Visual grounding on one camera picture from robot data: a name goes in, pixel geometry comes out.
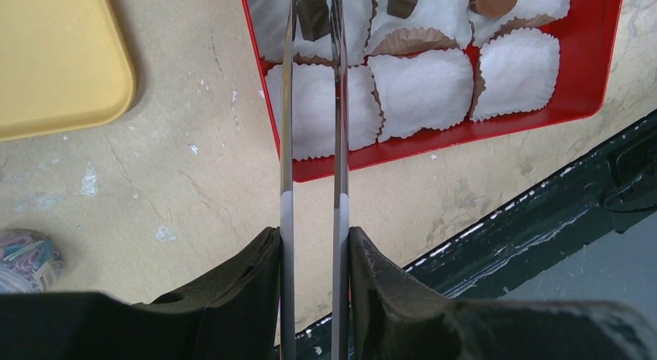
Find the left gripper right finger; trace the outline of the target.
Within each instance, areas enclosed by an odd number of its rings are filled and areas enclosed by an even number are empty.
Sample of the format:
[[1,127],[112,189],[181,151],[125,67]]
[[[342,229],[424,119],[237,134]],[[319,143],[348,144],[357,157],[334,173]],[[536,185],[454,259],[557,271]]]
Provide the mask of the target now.
[[358,359],[654,359],[656,331],[612,301],[449,299],[349,230]]

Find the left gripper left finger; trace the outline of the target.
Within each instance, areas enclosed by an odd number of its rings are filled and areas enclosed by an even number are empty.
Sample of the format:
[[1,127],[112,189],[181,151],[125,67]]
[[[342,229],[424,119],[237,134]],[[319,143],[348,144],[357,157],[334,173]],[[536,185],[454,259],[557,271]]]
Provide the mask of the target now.
[[3,359],[271,359],[280,297],[280,232],[151,303],[103,293],[1,297]]

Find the metal tongs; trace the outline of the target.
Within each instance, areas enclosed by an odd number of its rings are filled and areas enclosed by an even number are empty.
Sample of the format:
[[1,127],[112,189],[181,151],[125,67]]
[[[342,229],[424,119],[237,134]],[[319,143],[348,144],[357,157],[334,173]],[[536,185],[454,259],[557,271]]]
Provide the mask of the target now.
[[332,236],[331,357],[349,357],[349,93],[343,0],[330,0],[328,14],[332,48],[332,90],[335,93],[334,155],[310,163],[294,160],[294,42],[298,0],[291,0],[281,65],[280,123],[280,358],[294,359],[294,181],[308,182],[334,176]]

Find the dark cube chocolate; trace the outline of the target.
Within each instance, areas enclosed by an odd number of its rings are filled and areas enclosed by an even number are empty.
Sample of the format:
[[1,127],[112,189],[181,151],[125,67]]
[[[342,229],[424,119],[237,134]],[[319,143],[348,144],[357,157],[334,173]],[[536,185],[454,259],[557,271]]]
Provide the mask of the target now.
[[330,33],[327,0],[298,0],[297,14],[303,40],[314,42]]

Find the brown chocolate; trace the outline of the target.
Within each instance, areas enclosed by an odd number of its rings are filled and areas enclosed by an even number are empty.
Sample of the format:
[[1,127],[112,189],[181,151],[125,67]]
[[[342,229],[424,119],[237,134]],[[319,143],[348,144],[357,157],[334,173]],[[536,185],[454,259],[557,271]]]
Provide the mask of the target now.
[[399,19],[407,19],[417,4],[418,0],[387,0],[387,14]]

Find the round dark chocolate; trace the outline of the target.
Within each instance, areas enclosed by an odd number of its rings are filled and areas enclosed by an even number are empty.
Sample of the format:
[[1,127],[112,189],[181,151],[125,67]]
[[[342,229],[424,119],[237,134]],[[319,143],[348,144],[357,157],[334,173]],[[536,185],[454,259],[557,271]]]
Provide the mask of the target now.
[[499,18],[508,14],[518,0],[470,0],[469,9],[487,18]]

